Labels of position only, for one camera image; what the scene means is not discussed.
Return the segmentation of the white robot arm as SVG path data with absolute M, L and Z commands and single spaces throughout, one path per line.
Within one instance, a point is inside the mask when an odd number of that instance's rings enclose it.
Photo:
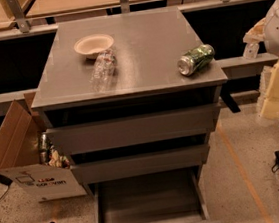
M 246 44 L 243 56 L 256 58 L 260 43 L 264 43 L 268 53 L 279 57 L 279 0 L 275 0 L 265 17 L 258 21 L 243 37 Z

